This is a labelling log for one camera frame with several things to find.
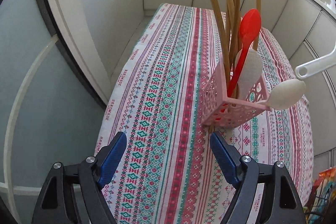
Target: metal screw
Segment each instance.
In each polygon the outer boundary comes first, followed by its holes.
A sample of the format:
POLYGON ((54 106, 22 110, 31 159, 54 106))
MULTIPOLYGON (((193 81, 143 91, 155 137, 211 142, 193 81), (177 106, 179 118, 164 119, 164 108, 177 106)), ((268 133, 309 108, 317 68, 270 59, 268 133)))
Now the metal screw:
POLYGON ((283 168, 285 164, 282 161, 277 161, 277 167, 283 168))
POLYGON ((86 162, 88 162, 89 164, 94 162, 94 161, 95 161, 95 157, 93 157, 93 156, 90 156, 90 157, 86 158, 86 162))
POLYGON ((61 164, 60 162, 57 162, 57 163, 54 164, 54 168, 55 168, 55 169, 58 169, 58 168, 60 168, 61 166, 62 166, 62 164, 61 164))
POLYGON ((241 159, 242 159, 244 162, 250 162, 250 161, 251 161, 251 157, 249 157, 249 156, 243 156, 241 159))

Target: white spoon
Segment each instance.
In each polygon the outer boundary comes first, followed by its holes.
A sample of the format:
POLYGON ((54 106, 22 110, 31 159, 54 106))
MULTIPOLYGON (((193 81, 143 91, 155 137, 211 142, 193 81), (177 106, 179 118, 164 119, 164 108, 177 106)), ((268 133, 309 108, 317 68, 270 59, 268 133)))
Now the white spoon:
POLYGON ((295 75, 299 80, 304 80, 335 65, 336 45, 331 53, 297 66, 295 68, 295 75))
MULTIPOLYGON (((237 53, 235 67, 237 66, 242 50, 237 53)), ((263 73, 263 60, 252 48, 249 48, 243 69, 238 79, 238 99, 246 100, 247 94, 263 73)))
POLYGON ((277 110, 284 110, 295 105, 305 93, 306 85, 298 79, 281 82, 272 89, 267 100, 257 102, 277 110))

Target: pink plastic utensil holder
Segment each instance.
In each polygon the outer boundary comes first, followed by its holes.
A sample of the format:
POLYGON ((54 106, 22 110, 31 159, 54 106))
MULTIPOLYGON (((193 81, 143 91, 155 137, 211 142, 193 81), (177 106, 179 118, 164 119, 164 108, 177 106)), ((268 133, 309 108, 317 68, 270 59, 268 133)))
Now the pink plastic utensil holder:
POLYGON ((220 55, 219 63, 203 91, 202 124, 223 128, 238 127, 265 110, 271 111, 270 107, 255 103, 267 98, 263 75, 247 95, 247 99, 252 99, 251 101, 227 97, 224 64, 220 55))

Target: patterned tablecloth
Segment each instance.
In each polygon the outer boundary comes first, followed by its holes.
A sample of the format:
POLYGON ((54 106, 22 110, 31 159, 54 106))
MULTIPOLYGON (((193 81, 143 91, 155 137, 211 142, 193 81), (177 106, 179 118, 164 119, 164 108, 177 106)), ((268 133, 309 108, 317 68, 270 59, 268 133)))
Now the patterned tablecloth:
MULTIPOLYGON (((96 153, 118 131, 128 145, 103 189, 118 223, 219 223, 234 188, 201 125, 202 89, 221 50, 212 10, 162 4, 134 47, 106 109, 96 153)), ((295 78, 273 35, 262 29, 258 52, 270 91, 295 78)), ((308 101, 263 112, 223 131, 243 155, 288 168, 304 204, 310 193, 313 148, 308 101)), ((260 199, 255 199, 257 207, 260 199)))

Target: white plastic handle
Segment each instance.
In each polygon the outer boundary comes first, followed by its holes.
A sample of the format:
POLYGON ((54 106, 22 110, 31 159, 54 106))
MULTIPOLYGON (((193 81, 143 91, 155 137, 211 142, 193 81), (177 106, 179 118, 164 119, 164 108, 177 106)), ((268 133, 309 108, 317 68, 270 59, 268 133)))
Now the white plastic handle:
POLYGON ((304 80, 335 65, 336 45, 331 53, 297 66, 295 68, 295 75, 299 80, 304 80))

